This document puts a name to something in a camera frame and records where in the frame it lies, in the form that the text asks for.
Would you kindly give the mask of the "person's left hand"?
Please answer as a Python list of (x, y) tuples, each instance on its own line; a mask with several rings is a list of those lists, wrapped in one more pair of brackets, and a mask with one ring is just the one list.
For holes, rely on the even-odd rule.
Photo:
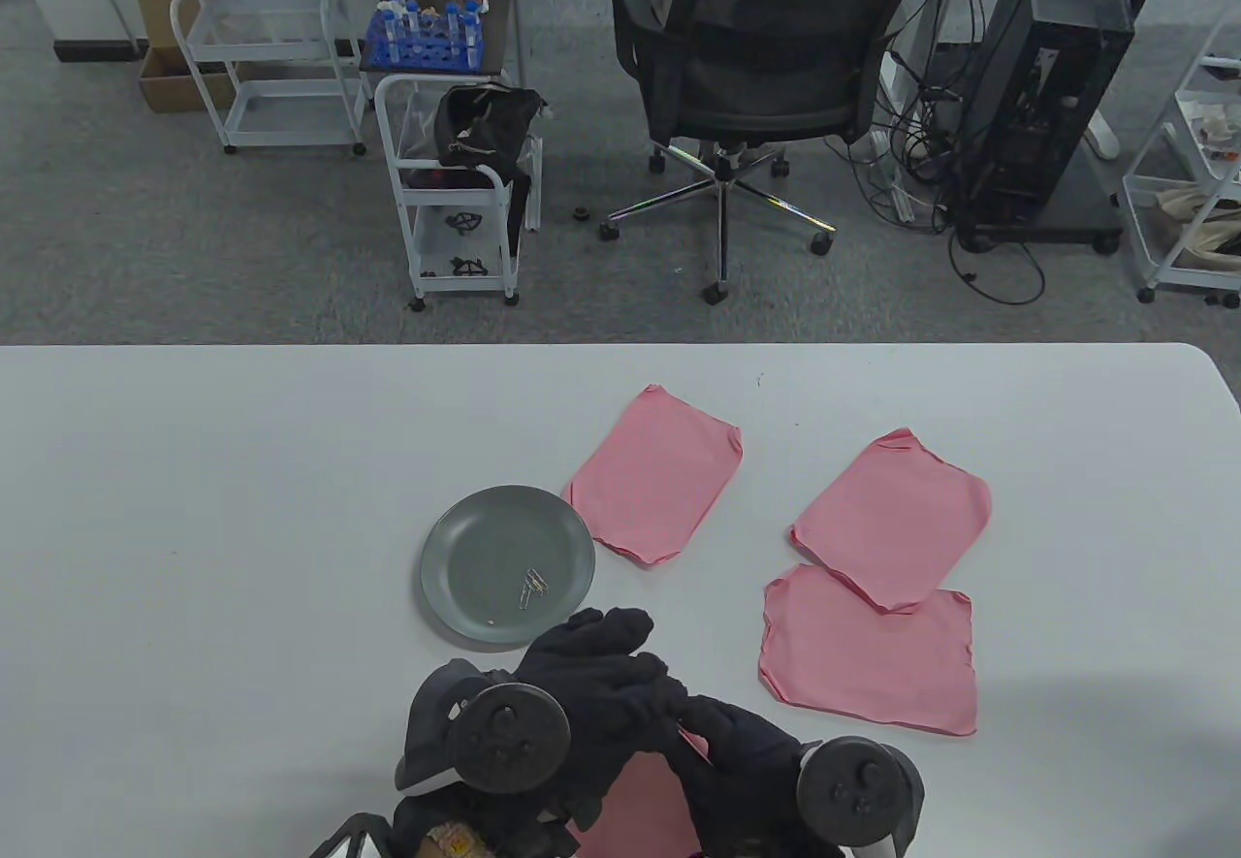
[(454, 659), (418, 689), (395, 782), (395, 856), (567, 857), (639, 752), (680, 738), (684, 685), (647, 611), (587, 607), (513, 672)]

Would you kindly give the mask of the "person's right hand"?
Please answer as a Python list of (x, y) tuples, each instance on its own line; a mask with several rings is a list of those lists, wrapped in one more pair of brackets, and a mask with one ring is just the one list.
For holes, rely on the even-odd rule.
[(748, 709), (690, 697), (664, 752), (705, 857), (839, 857), (798, 810), (805, 746)]

